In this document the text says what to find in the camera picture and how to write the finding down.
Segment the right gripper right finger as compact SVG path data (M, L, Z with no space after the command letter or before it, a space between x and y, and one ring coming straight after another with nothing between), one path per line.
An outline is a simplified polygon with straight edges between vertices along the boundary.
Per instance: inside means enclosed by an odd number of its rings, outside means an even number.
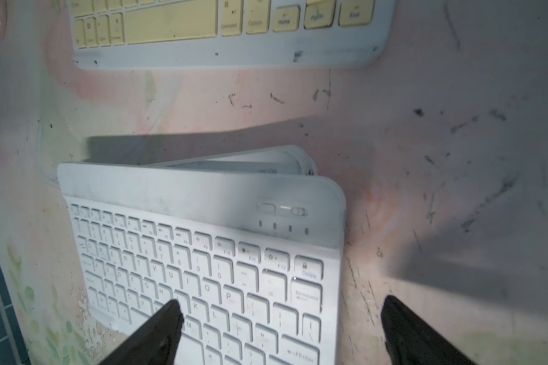
M394 295L385 298L381 309L381 323L392 364L474 365L469 357Z

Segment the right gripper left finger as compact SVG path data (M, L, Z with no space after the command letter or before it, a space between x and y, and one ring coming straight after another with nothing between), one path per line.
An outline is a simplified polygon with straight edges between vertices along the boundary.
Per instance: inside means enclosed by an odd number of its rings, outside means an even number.
M183 324L179 302L170 300L100 364L174 364Z

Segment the white keyboard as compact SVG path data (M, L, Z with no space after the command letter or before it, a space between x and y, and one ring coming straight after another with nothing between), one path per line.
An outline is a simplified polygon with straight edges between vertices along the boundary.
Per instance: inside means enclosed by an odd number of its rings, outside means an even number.
M334 364L346 198L322 176L64 163L89 308L130 335L175 300L178 364Z

